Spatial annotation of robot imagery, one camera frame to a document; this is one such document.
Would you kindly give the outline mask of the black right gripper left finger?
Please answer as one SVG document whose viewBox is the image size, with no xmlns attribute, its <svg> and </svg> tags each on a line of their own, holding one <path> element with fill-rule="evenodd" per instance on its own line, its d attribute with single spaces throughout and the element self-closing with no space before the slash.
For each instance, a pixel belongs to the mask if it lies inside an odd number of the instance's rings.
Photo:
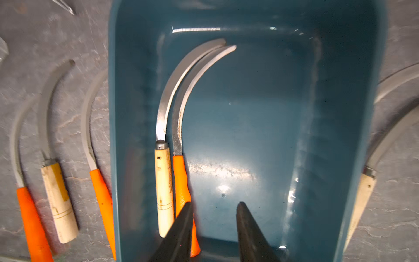
<svg viewBox="0 0 419 262">
<path fill-rule="evenodd" d="M 193 207 L 186 202 L 149 262 L 189 262 L 192 246 Z"/>
</svg>

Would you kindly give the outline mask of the orange handle sickle group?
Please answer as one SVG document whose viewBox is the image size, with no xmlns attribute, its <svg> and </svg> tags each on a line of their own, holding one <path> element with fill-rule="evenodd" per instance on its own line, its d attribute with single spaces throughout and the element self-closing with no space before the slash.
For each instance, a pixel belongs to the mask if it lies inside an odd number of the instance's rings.
<svg viewBox="0 0 419 262">
<path fill-rule="evenodd" d="M 188 178 L 182 148 L 182 121 L 188 98 L 204 73 L 224 56 L 234 52 L 236 45 L 218 48 L 205 55 L 186 76 L 179 88 L 173 106 L 171 131 L 173 143 L 173 173 L 175 176 L 176 215 L 179 215 L 184 204 L 192 200 L 188 188 Z"/>
</svg>

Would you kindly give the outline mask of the wooden handle sickle group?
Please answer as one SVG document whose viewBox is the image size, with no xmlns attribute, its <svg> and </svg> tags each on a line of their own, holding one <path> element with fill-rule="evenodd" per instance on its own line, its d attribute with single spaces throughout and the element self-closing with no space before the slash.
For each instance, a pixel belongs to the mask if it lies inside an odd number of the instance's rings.
<svg viewBox="0 0 419 262">
<path fill-rule="evenodd" d="M 226 40 L 219 38 L 207 41 L 189 52 L 169 77 L 161 95 L 156 124 L 155 174 L 157 193 L 158 230 L 166 237 L 175 220 L 173 208 L 172 174 L 170 150 L 166 142 L 168 116 L 172 99 L 183 78 L 194 64 L 213 50 L 225 46 Z"/>
</svg>

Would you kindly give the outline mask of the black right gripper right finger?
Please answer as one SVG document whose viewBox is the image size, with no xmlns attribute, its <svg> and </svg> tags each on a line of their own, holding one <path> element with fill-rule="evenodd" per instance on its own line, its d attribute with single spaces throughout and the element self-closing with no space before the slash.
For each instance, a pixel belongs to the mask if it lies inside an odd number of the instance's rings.
<svg viewBox="0 0 419 262">
<path fill-rule="evenodd" d="M 236 224 L 241 262 L 280 262 L 245 202 L 237 206 Z"/>
</svg>

